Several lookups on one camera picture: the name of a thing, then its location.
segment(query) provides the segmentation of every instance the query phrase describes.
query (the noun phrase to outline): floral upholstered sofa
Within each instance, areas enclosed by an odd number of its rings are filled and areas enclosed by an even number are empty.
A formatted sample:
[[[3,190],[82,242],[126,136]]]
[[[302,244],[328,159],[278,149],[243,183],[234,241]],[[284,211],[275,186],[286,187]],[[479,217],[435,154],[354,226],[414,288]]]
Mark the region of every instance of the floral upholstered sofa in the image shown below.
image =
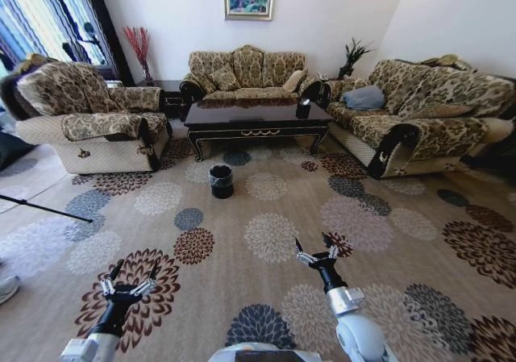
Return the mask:
[[[88,64],[44,62],[1,83],[20,138],[51,144],[69,173],[154,171],[170,139],[159,88],[108,88]]]
[[[225,78],[235,81],[225,81],[231,89],[221,90],[210,76],[226,65],[233,73]],[[282,88],[294,71],[305,68],[305,55],[299,52],[263,52],[251,45],[233,52],[192,52],[189,67],[190,73],[181,83],[181,96],[186,104],[199,100],[291,97],[317,100],[321,89],[321,82],[315,77],[299,81],[293,92]]]
[[[379,110],[352,110],[344,92],[376,85]],[[460,158],[478,155],[513,131],[498,119],[515,100],[514,82],[446,67],[383,60],[368,80],[327,81],[322,105],[335,118],[330,133],[372,177],[461,169]]]

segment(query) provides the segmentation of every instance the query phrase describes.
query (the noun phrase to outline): white wall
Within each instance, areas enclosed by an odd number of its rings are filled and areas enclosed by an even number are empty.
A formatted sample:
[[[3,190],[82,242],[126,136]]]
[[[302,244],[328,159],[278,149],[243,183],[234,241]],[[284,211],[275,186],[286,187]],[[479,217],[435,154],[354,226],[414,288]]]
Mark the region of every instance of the white wall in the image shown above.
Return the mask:
[[[446,53],[482,72],[516,77],[516,0],[401,0],[377,58]]]
[[[149,64],[155,79],[181,79],[194,50],[230,51],[254,44],[265,51],[299,51],[309,72],[336,76],[344,63],[343,46],[355,36],[379,48],[399,0],[275,0],[273,20],[225,21],[223,0],[105,0],[133,76],[141,68],[123,26],[143,26],[151,33]],[[374,53],[356,66],[368,75]]]

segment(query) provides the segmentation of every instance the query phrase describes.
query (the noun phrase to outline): rug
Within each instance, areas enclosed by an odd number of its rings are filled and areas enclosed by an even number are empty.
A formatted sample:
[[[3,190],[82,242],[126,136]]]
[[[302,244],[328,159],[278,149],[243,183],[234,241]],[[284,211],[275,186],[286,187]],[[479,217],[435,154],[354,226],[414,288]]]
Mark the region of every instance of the rug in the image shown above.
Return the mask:
[[[2,204],[0,277],[22,278],[0,306],[3,362],[58,360],[98,321],[99,280],[118,259],[123,282],[144,280],[154,260],[161,268],[117,360],[202,362],[247,341],[347,360],[318,273],[295,258],[294,238],[321,252],[321,232],[400,361],[516,360],[516,189],[502,179],[376,181],[331,138],[317,156],[310,138],[213,142],[197,163],[184,136],[174,124],[157,173],[59,174],[48,146],[0,173],[0,189],[94,220]],[[225,200],[208,183],[219,162],[234,173]]]

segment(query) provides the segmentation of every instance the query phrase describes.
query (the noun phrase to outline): table leg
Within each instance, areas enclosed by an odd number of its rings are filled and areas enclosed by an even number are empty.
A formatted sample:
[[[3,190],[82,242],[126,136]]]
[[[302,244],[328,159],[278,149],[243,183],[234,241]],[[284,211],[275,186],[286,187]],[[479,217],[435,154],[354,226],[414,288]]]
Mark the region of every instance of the table leg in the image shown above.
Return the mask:
[[[197,138],[195,133],[188,131],[188,133],[186,134],[186,137],[192,144],[193,149],[195,150],[195,154],[196,154],[195,161],[200,162],[200,161],[204,160],[204,157],[202,156],[201,146],[199,145],[199,139]]]
[[[330,129],[328,127],[321,129],[321,131],[315,136],[315,140],[312,143],[312,147],[310,147],[310,154],[315,155],[317,153],[317,149],[319,145],[323,141],[323,139],[328,135],[328,131]]]

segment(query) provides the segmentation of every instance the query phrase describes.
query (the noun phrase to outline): shoe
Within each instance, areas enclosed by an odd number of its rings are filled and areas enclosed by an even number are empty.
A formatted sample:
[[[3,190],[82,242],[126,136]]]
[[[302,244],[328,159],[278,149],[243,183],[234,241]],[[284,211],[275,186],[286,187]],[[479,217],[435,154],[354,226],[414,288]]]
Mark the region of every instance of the shoe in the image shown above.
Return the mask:
[[[0,281],[0,304],[7,302],[18,292],[19,277],[12,276]]]

